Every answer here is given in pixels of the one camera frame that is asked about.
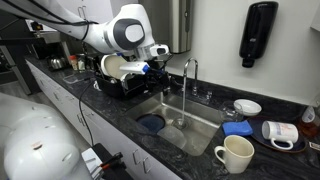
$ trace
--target white mug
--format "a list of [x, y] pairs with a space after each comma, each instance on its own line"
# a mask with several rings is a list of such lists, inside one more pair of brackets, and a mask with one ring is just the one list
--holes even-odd
[[[299, 137], [299, 133], [295, 125], [272, 121], [263, 122], [262, 135], [265, 139], [269, 139], [274, 147], [282, 150], [292, 149], [293, 143], [297, 142]], [[275, 143], [275, 141], [286, 142], [289, 144], [289, 146], [279, 146]]]
[[[219, 151], [224, 151], [223, 158], [218, 155]], [[245, 138], [230, 135], [224, 139], [223, 146], [214, 148], [214, 153], [229, 173], [238, 174], [247, 168], [254, 154], [254, 148]]]

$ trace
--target white wall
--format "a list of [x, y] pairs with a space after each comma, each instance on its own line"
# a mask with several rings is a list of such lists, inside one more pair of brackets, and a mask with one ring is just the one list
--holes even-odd
[[257, 0], [194, 0], [191, 52], [167, 70], [182, 75], [189, 57], [198, 78], [236, 89], [309, 104], [320, 92], [320, 32], [310, 28], [319, 0], [276, 0], [279, 9], [264, 56], [242, 67], [240, 42], [249, 6]]

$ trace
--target sink basin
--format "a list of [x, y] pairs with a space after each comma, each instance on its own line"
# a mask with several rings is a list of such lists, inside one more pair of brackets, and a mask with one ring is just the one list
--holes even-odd
[[[127, 111], [126, 115], [136, 120], [141, 115], [155, 113], [165, 119], [165, 126], [171, 126], [175, 119], [182, 117], [182, 97], [169, 94], [156, 94], [141, 104]], [[183, 151], [192, 156], [201, 155], [221, 125], [219, 112], [216, 109], [186, 99], [185, 120], [187, 127], [181, 129], [187, 142]]]

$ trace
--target faucet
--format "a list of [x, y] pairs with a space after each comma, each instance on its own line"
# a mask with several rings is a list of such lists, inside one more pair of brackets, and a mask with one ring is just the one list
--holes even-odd
[[198, 87], [197, 87], [197, 81], [198, 81], [198, 61], [195, 58], [190, 58], [187, 60], [186, 64], [184, 65], [184, 71], [183, 71], [183, 78], [186, 79], [187, 78], [187, 70], [188, 70], [188, 66], [189, 63], [191, 61], [194, 61], [195, 63], [195, 73], [194, 73], [194, 84], [192, 87], [192, 95], [197, 95], [198, 93]]

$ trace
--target black soap dispenser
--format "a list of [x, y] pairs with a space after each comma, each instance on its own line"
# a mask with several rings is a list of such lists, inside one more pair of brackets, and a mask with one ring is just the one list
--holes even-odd
[[272, 30], [277, 2], [258, 2], [249, 7], [246, 25], [242, 35], [240, 56], [242, 66], [251, 68], [256, 59], [262, 57]]

